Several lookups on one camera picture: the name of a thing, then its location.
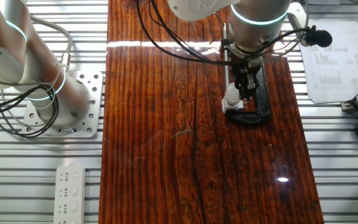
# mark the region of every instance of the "mounting hole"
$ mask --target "mounting hole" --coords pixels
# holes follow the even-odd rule
[[[75,119],[79,119],[80,116],[76,111],[70,111],[70,114],[75,118]]]

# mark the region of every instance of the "power strip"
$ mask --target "power strip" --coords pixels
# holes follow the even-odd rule
[[[85,167],[60,166],[56,170],[53,224],[83,224]]]

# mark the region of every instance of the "black cable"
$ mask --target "black cable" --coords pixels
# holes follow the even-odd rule
[[[160,21],[161,26],[165,29],[165,31],[167,31],[168,35],[186,52],[188,52],[190,55],[192,55],[193,57],[202,60],[202,61],[208,61],[209,59],[206,59],[205,57],[200,57],[198,54],[194,53],[194,50],[189,50],[188,48],[186,48],[176,37],[175,35],[173,35],[173,31],[171,29],[168,28],[168,26],[165,24],[165,21],[162,19],[162,16],[160,14],[160,12],[158,11],[157,5],[155,3],[154,0],[149,0],[149,2],[152,3],[155,14],[157,15],[158,20]]]
[[[8,106],[7,108],[1,109],[1,110],[0,110],[0,113],[5,112],[5,111],[8,111],[8,110],[14,108],[14,107],[17,106],[21,101],[23,101],[25,98],[27,98],[31,93],[35,92],[36,90],[38,90],[38,89],[40,89],[40,88],[42,88],[42,89],[45,90],[45,87],[46,87],[46,86],[47,86],[47,85],[39,85],[39,86],[34,87],[34,88],[28,90],[27,92],[21,94],[20,96],[14,98],[13,100],[9,100],[9,101],[7,101],[7,102],[0,103],[0,107],[1,107],[1,106],[6,106],[6,105],[9,104],[9,103],[12,103],[14,100],[17,100],[16,103],[14,103],[13,105]]]
[[[202,62],[198,59],[193,59],[193,58],[187,58],[187,57],[182,57],[180,55],[176,55],[176,54],[173,54],[165,49],[163,49],[161,46],[159,46],[154,40],[153,38],[150,36],[149,32],[147,31],[145,25],[144,25],[144,22],[143,22],[143,18],[142,18],[142,14],[140,12],[140,2],[139,0],[136,0],[136,9],[137,9],[137,16],[139,18],[139,22],[140,22],[140,25],[142,26],[142,29],[145,33],[145,35],[147,36],[147,38],[151,41],[151,43],[153,43],[153,45],[159,49],[160,51],[162,51],[163,53],[166,53],[167,55],[169,56],[172,56],[172,57],[175,57],[175,58],[179,58],[179,59],[182,59],[182,60],[187,60],[187,61],[190,61],[190,62]]]
[[[38,89],[40,89],[40,86],[36,86],[36,87],[34,87],[34,88],[28,90],[27,92],[21,94],[20,96],[14,98],[14,99],[11,99],[11,100],[9,100],[9,101],[7,101],[7,102],[0,103],[0,106],[6,106],[6,105],[8,105],[9,103],[13,103],[13,102],[15,102],[15,101],[17,101],[17,100],[20,100],[20,101],[19,101],[19,103],[20,103],[20,102],[23,101],[27,96],[29,96],[31,93],[33,93],[35,90],[38,90]]]
[[[157,24],[157,25],[159,25],[159,26],[161,26],[161,27],[164,27],[163,24],[159,23],[158,21],[156,21],[156,20],[154,19],[150,7],[151,7],[151,1],[149,1],[149,16],[150,16],[150,18],[152,19],[152,21],[153,21],[155,24]],[[168,27],[164,27],[164,28],[166,28],[167,32],[173,34],[173,35],[176,37],[177,40],[183,42],[186,46],[188,46],[188,50],[194,52],[195,54],[199,55],[200,57],[202,57],[202,58],[205,59],[205,60],[209,60],[208,57],[206,57],[205,55],[202,55],[201,53],[199,53],[198,51],[196,51],[195,49],[193,49],[192,47],[190,47],[190,46],[189,46],[182,38],[180,38],[180,37],[178,36],[178,34],[176,34],[174,31],[172,31],[172,30],[169,29]]]
[[[0,128],[2,130],[4,130],[5,132],[9,133],[9,134],[13,134],[16,136],[20,136],[23,138],[35,138],[40,136],[41,134],[45,133],[52,125],[53,123],[56,121],[57,116],[58,116],[58,112],[59,112],[59,103],[58,103],[58,99],[56,97],[53,97],[53,95],[55,94],[53,92],[53,90],[51,90],[50,88],[48,88],[47,86],[44,85],[40,85],[40,88],[42,88],[43,90],[47,91],[49,98],[51,101],[53,101],[52,103],[52,116],[49,119],[49,121],[45,124],[44,127],[40,128],[38,131],[35,131],[33,133],[28,133],[28,134],[22,134],[17,132],[14,128],[13,125],[9,122],[9,120],[6,118],[5,114],[2,112],[2,117],[4,118],[4,120],[6,121],[7,125],[12,129],[12,131],[6,129],[1,123],[0,123]]]
[[[294,43],[295,41],[299,40],[300,38],[303,38],[305,35],[306,35],[306,34],[303,34],[302,36],[297,37],[297,38],[291,40],[286,46],[284,46],[284,47],[282,47],[282,48],[280,48],[280,49],[275,49],[275,50],[266,51],[266,52],[264,52],[264,53],[262,53],[262,54],[257,55],[255,58],[257,58],[257,57],[259,57],[259,56],[263,56],[263,55],[265,55],[265,54],[269,54],[269,53],[275,52],[276,50],[286,49],[290,44]]]
[[[176,40],[175,36],[173,34],[171,34],[169,32],[169,28],[166,26],[166,24],[162,21],[162,18],[161,18],[161,15],[159,14],[158,12],[158,9],[157,9],[157,6],[154,2],[154,0],[150,0],[152,5],[153,5],[153,8],[155,9],[155,12],[156,12],[156,15],[158,17],[158,19],[160,19],[160,22],[161,22],[161,25],[164,26],[164,29],[168,32],[168,34],[170,34],[170,36]],[[229,65],[229,66],[233,66],[233,65],[240,65],[244,62],[248,62],[249,60],[251,60],[252,58],[255,58],[256,56],[258,56],[259,53],[263,52],[265,49],[269,48],[270,46],[272,46],[274,43],[276,43],[277,41],[283,39],[284,37],[287,37],[291,34],[294,34],[294,33],[297,33],[297,32],[308,32],[310,31],[310,28],[301,28],[301,29],[297,29],[297,30],[292,30],[290,32],[287,32],[283,35],[280,35],[278,36],[277,38],[273,39],[272,41],[268,42],[267,44],[265,44],[263,47],[261,47],[260,49],[258,49],[257,51],[253,52],[252,54],[242,58],[241,60],[237,61],[237,62],[226,62],[226,61],[212,61],[212,60],[206,60],[206,59],[203,59],[203,58],[199,58],[198,56],[194,56],[196,57],[197,59],[195,58],[187,58],[187,57],[182,57],[182,56],[179,56],[179,55],[176,55],[176,54],[173,54],[165,49],[163,49],[161,46],[159,46],[154,40],[153,38],[151,38],[149,32],[147,31],[147,29],[145,28],[145,24],[143,22],[143,18],[142,18],[142,14],[140,12],[140,1],[139,0],[136,0],[136,6],[137,6],[137,15],[138,15],[138,18],[139,18],[139,22],[140,22],[140,25],[142,26],[142,29],[143,31],[145,32],[145,35],[150,39],[151,43],[154,44],[154,46],[156,46],[156,48],[158,48],[159,50],[161,50],[163,53],[166,53],[172,57],[175,57],[175,58],[179,58],[179,59],[182,59],[182,60],[186,60],[186,61],[189,61],[189,62],[199,62],[199,63],[209,63],[209,64],[212,64],[212,65]]]

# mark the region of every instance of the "slotted metal table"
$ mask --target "slotted metal table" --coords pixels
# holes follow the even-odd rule
[[[28,0],[27,4],[30,13],[56,22],[73,35],[71,69],[105,73],[107,0]],[[342,0],[340,6],[311,6],[311,18],[358,21],[358,4]],[[35,28],[60,58],[66,38],[40,24]],[[286,21],[283,31],[290,29]],[[324,220],[358,223],[358,139],[351,131],[358,119],[341,112],[338,103],[314,105],[308,99],[299,48],[288,60]],[[13,113],[22,118],[25,105],[21,103]],[[52,223],[55,170],[68,164],[87,167],[85,222],[98,222],[103,112],[101,108],[94,139],[20,141],[0,130],[0,223]]]

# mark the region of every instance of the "reddish-brown wooden surface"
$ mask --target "reddish-brown wooden surface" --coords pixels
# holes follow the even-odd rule
[[[215,17],[179,21],[157,4],[185,40],[222,38]],[[157,41],[172,41],[146,2],[142,13]],[[286,60],[266,64],[271,118],[244,126],[222,114],[223,68],[147,47],[134,0],[109,1],[108,41],[100,224],[323,223]]]

